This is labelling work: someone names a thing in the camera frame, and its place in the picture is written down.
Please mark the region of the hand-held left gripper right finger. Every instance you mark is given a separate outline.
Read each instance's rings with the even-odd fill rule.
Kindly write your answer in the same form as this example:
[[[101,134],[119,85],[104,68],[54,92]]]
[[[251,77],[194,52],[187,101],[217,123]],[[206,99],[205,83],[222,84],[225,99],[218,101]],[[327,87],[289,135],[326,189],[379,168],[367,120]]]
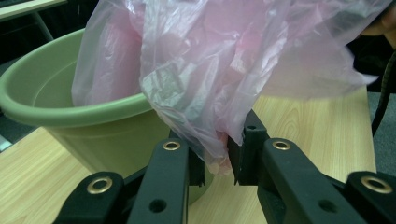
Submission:
[[[364,218],[290,140],[272,138],[247,114],[243,143],[228,141],[234,182],[255,186],[268,224],[365,224]]]

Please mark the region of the green plastic bin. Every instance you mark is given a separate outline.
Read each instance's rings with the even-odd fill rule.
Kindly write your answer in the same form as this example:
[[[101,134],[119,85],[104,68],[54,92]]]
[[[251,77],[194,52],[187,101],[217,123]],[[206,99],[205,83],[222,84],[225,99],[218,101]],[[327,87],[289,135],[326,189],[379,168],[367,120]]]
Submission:
[[[147,166],[169,127],[141,93],[88,106],[72,103],[83,32],[59,37],[26,54],[0,76],[0,108],[9,118],[46,129],[93,173],[127,177]]]

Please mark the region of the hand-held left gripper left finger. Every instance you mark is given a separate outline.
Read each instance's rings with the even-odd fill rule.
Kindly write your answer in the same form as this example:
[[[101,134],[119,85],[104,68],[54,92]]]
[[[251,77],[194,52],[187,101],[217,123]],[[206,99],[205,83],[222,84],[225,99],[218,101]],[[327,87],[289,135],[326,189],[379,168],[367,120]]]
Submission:
[[[171,131],[153,149],[126,224],[188,224],[189,187],[203,187],[205,164]]]

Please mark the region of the pink plastic bag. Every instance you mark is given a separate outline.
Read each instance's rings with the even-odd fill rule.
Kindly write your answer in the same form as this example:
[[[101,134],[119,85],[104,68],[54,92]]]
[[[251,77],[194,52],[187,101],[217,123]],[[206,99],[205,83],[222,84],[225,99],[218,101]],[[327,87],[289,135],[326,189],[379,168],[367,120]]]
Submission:
[[[214,174],[231,169],[260,95],[338,97],[372,82],[347,44],[391,0],[99,0],[85,28],[72,100],[138,93]]]

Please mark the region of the white metal stand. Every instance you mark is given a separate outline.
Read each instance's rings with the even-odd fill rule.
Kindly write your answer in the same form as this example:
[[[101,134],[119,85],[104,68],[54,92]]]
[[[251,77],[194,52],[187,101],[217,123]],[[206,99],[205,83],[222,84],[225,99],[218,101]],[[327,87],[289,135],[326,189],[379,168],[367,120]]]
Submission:
[[[46,23],[44,23],[39,15],[39,12],[66,3],[67,0],[30,0],[13,6],[0,7],[0,22],[9,21],[25,15],[31,15],[38,24],[43,36],[48,42],[50,42],[53,40],[53,36]]]

